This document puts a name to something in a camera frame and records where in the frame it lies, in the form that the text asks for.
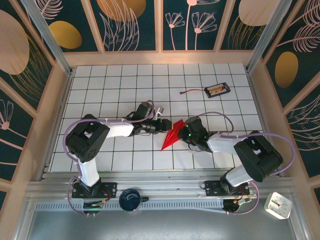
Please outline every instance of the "red wire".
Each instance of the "red wire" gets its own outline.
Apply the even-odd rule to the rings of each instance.
[[[190,91],[202,91],[202,92],[204,92],[205,90],[203,90],[203,89],[190,89],[188,91],[181,91],[180,94],[186,94],[187,92],[190,92]]]

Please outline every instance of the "black grid line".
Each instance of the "black grid line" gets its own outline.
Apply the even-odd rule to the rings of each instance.
[[[173,101],[172,100],[172,97],[173,97],[173,91],[171,91],[171,89],[185,89],[185,90],[187,90],[187,79],[186,79],[186,76],[197,76],[197,77],[200,77],[200,83],[198,83],[198,84],[200,84],[198,87],[196,86],[196,85],[198,85],[198,84],[195,84],[195,88],[204,88],[204,86],[203,86],[203,84],[204,84],[204,82],[202,81],[202,78],[201,78],[201,76],[212,76],[213,78],[217,78],[217,76],[220,76],[220,75],[229,75],[229,76],[231,76],[231,79],[232,79],[232,82],[233,82],[233,85],[235,85],[235,83],[234,83],[234,78],[233,78],[233,75],[245,75],[245,74],[232,74],[231,73],[231,70],[230,70],[230,66],[228,66],[229,67],[229,70],[230,70],[230,73],[229,74],[216,74],[216,68],[215,68],[215,65],[213,64],[213,69],[214,69],[214,71],[215,71],[215,73],[214,74],[202,74],[201,73],[201,71],[200,71],[200,65],[198,64],[197,65],[197,69],[198,69],[198,71],[199,71],[199,73],[198,74],[186,74],[186,72],[185,72],[185,67],[188,67],[188,65],[186,64],[186,65],[184,65],[184,64],[182,64],[182,68],[183,68],[183,75],[181,75],[181,74],[176,74],[176,75],[171,75],[170,73],[169,73],[169,64],[164,64],[164,65],[166,65],[166,67],[167,67],[167,74],[166,75],[154,75],[154,64],[150,64],[150,65],[152,65],[152,75],[141,75],[141,76],[143,76],[143,77],[152,77],[152,87],[147,87],[147,88],[143,88],[143,89],[151,89],[152,90],[152,100],[154,99],[154,91],[153,91],[153,89],[168,89],[168,97],[169,97],[169,100],[161,100],[161,101],[155,101],[155,104],[156,103],[163,103],[163,104],[165,104],[166,103],[166,105],[168,105],[169,106],[169,111],[170,112],[168,112],[167,114],[165,114],[165,115],[169,115],[169,116],[165,116],[165,115],[162,115],[161,116],[161,118],[169,118],[169,119],[173,119],[173,118],[177,118],[177,119],[179,119],[179,117],[182,117],[182,118],[185,118],[185,117],[190,117],[190,111],[191,111],[191,109],[189,109],[190,108],[190,104],[189,104],[189,102],[203,102],[204,103],[204,110],[205,111],[207,111],[207,105],[210,105],[211,103],[210,102],[212,102],[212,103],[214,103],[214,102],[216,102],[216,101],[218,101],[218,102],[220,102],[221,103],[221,106],[222,106],[222,112],[223,113],[225,113],[225,109],[224,109],[224,106],[222,105],[222,102],[223,101],[238,101],[238,105],[239,105],[239,108],[240,108],[240,102],[241,101],[253,101],[253,99],[251,98],[251,99],[241,99],[241,100],[239,100],[239,97],[238,97],[238,94],[237,94],[237,91],[236,91],[236,89],[237,90],[241,90],[241,88],[247,88],[248,86],[237,86],[237,87],[233,87],[234,88],[234,91],[235,91],[235,96],[233,97],[234,99],[230,99],[230,100],[222,100],[222,98],[219,96],[219,98],[217,97],[217,99],[215,99],[215,100],[213,100],[212,101],[212,99],[206,99],[206,96],[203,94],[203,93],[201,93],[202,94],[202,99],[203,100],[198,100],[199,98],[198,97],[195,97],[194,99],[196,99],[196,100],[190,100],[189,98],[188,98],[188,95],[186,94],[186,96],[185,96],[185,100],[175,100],[175,101]],[[99,111],[99,116],[101,116],[102,115],[102,104],[106,104],[106,106],[108,106],[108,104],[113,104],[114,106],[114,108],[112,108],[114,111],[116,110],[116,114],[114,114],[114,116],[113,117],[109,117],[110,119],[111,118],[119,118],[120,116],[119,116],[119,110],[120,110],[120,103],[121,103],[121,105],[122,105],[122,107],[124,106],[124,107],[126,107],[125,106],[125,103],[134,103],[134,107],[135,107],[135,109],[136,109],[136,107],[137,107],[137,104],[139,103],[138,101],[137,101],[137,94],[138,94],[138,81],[137,81],[137,79],[138,79],[138,77],[140,77],[140,75],[138,75],[138,65],[136,65],[136,67],[137,67],[137,73],[136,73],[136,75],[132,75],[132,76],[122,76],[123,75],[123,65],[121,65],[121,75],[119,75],[119,76],[107,76],[107,71],[108,71],[108,66],[106,67],[106,69],[105,69],[105,76],[104,76],[104,83],[103,83],[103,89],[98,89],[98,88],[90,88],[89,89],[89,83],[90,83],[90,79],[94,79],[94,78],[101,78],[102,76],[91,76],[92,75],[92,71],[93,71],[93,66],[91,66],[91,68],[90,68],[90,75],[89,75],[89,77],[82,77],[82,76],[79,76],[79,77],[74,77],[74,78],[77,78],[79,81],[81,81],[81,78],[87,78],[88,79],[88,83],[87,83],[87,88],[86,89],[72,89],[72,86],[73,86],[73,84],[74,84],[74,78],[73,78],[73,80],[72,80],[72,84],[71,84],[71,89],[70,89],[70,92],[69,92],[69,95],[68,95],[68,97],[67,97],[67,104],[66,104],[66,106],[65,106],[65,110],[64,110],[64,114],[63,114],[63,119],[62,119],[62,121],[61,121],[61,124],[60,124],[60,128],[59,128],[59,133],[60,134],[58,134],[57,135],[57,139],[56,139],[56,144],[55,144],[55,147],[54,147],[54,152],[53,152],[53,154],[52,154],[52,159],[54,159],[55,158],[55,155],[56,154],[58,154],[58,153],[60,153],[60,152],[58,152],[57,150],[57,144],[58,144],[58,141],[59,141],[59,138],[61,137],[61,136],[63,136],[63,134],[61,134],[61,130],[62,130],[62,125],[63,125],[63,123],[64,123],[64,120],[68,120],[68,119],[73,119],[73,120],[78,120],[79,119],[79,117],[75,117],[75,116],[77,116],[78,114],[77,114],[77,112],[74,112],[75,113],[75,115],[70,115],[70,113],[71,112],[69,112],[68,114],[70,115],[70,117],[65,117],[66,116],[66,113],[67,113],[67,107],[69,106],[69,109],[72,109],[72,105],[73,104],[82,104],[82,106],[81,105],[79,105],[79,107],[82,107],[82,111],[81,111],[81,116],[80,117],[82,117],[82,115],[84,114],[84,108],[85,108],[85,104],[87,105],[87,107],[89,107],[90,108],[90,104],[99,104],[100,105],[100,109],[98,109],[98,108],[95,108],[97,111]],[[163,76],[163,77],[167,77],[168,78],[168,86],[166,86],[166,87],[163,87],[162,85],[160,85],[160,86],[157,86],[157,87],[155,87],[155,85],[154,85],[154,80],[153,80],[153,78],[154,77],[156,77],[156,76]],[[174,79],[175,79],[175,77],[176,76],[183,76],[183,79],[184,79],[184,86],[182,86],[182,87],[180,87],[180,86],[178,86],[178,85],[175,85],[175,87],[171,87],[171,84],[172,84],[172,81],[170,81],[170,78],[172,78],[173,79],[173,81],[174,81]],[[124,87],[124,88],[121,88],[121,83],[122,83],[122,77],[133,77],[132,78],[132,80],[134,81],[134,79],[136,79],[136,82],[135,82],[135,88],[130,88],[130,85],[127,85],[128,86],[128,88],[127,87]],[[108,88],[107,87],[107,80],[108,80],[108,78],[117,78],[117,81],[116,81],[116,83],[117,84],[119,84],[119,88],[112,88],[112,86],[111,86],[111,88]],[[107,89],[112,89],[112,90],[119,90],[119,94],[118,94],[118,96],[117,96],[117,99],[118,99],[118,101],[113,101],[113,102],[108,102],[108,101],[103,101],[102,99],[103,99],[103,95],[104,95],[104,93],[105,93],[105,91],[107,90]],[[124,89],[132,89],[133,91],[135,91],[135,100],[134,100],[134,102],[132,102],[132,101],[120,101],[120,90],[124,90]],[[83,92],[85,91],[85,97],[84,97],[84,102],[77,102],[77,101],[75,101],[75,103],[69,103],[69,101],[70,101],[70,96],[71,96],[71,92],[72,91],[80,91],[80,90],[83,90]],[[89,92],[88,90],[102,90],[102,96],[101,96],[101,101],[99,101],[99,102],[88,102],[88,103],[86,103],[86,100],[87,100],[87,98],[88,98],[88,95],[91,93],[91,92]],[[185,114],[185,113],[183,113],[182,115],[175,115],[175,116],[172,116],[172,110],[171,110],[171,108],[172,108],[172,103],[175,103],[175,102],[177,102],[176,104],[178,104],[178,102],[185,102],[186,103],[186,107],[187,107],[187,114]],[[246,125],[245,125],[245,121],[244,121],[244,117],[243,117],[243,114],[242,114],[242,112],[241,112],[241,108],[240,108],[240,114],[228,114],[228,116],[239,116],[239,115],[241,115],[241,119],[242,119],[242,123],[243,123],[243,125],[244,125],[244,129],[245,129],[245,132],[247,132],[247,129],[246,129]],[[206,118],[206,121],[207,121],[207,123],[209,124],[209,120],[208,120],[208,115],[206,115],[205,116],[205,118]],[[107,153],[111,153],[112,152],[112,162],[111,162],[111,171],[113,170],[113,168],[114,168],[114,153],[116,152],[131,152],[132,153],[132,162],[131,162],[131,170],[133,170],[133,167],[134,167],[134,152],[136,151],[135,150],[135,139],[134,139],[134,137],[133,137],[133,147],[132,147],[132,150],[119,150],[119,151],[115,151],[115,146],[116,146],[116,138],[114,138],[114,140],[113,140],[113,148],[112,148],[112,150],[111,150],[111,148],[110,149],[108,149],[108,150],[110,150],[110,151],[101,151],[102,153],[105,153],[105,152],[107,152]],[[154,170],[155,169],[155,165],[154,165],[154,157],[155,156],[157,156],[157,155],[154,155],[154,153],[155,154],[157,154],[157,152],[160,152],[160,150],[155,150],[155,148],[154,148],[154,144],[155,144],[155,139],[154,139],[154,137],[152,137],[152,149],[150,149],[150,150],[139,150],[139,152],[152,152],[152,169]],[[175,158],[174,158],[174,148],[172,147],[171,149],[169,149],[169,150],[164,150],[164,151],[171,151],[171,154],[172,154],[172,167],[169,167],[169,169],[175,169]],[[177,149],[177,151],[189,151],[188,149]],[[212,159],[213,159],[213,168],[216,168],[216,166],[215,166],[215,161],[214,161],[214,158],[213,158],[213,155],[212,155]],[[192,154],[192,161],[193,161],[193,169],[195,169],[195,158],[194,158],[194,155]]]

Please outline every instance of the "gray floor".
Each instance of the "gray floor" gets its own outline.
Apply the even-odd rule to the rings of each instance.
[[[264,211],[227,216],[198,210],[104,211],[95,218],[73,212],[36,212],[28,240],[294,240],[290,220]]]

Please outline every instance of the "white alarm clock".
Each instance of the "white alarm clock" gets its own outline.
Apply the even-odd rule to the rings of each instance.
[[[272,192],[266,199],[264,209],[278,219],[288,219],[292,209],[292,201],[277,192]]]

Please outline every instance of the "enclosure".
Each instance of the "enclosure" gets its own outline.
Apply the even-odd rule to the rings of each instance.
[[[319,12],[319,0],[2,1],[0,238],[319,239]],[[229,93],[203,92],[222,83]],[[253,212],[223,216],[202,211],[223,198],[201,186],[242,165],[237,155],[182,141],[162,150],[166,132],[107,138],[96,166],[117,183],[116,198],[95,218],[76,215],[66,200],[78,174],[63,149],[67,127],[86,114],[125,117],[147,100],[172,123],[219,112],[232,135],[280,134],[297,156],[258,184]],[[232,129],[221,115],[200,119],[208,131]],[[267,139],[287,165],[290,146]],[[120,211],[128,188],[150,199],[136,215]],[[241,211],[257,200],[249,191]],[[292,201],[289,219],[264,211],[272,192]]]

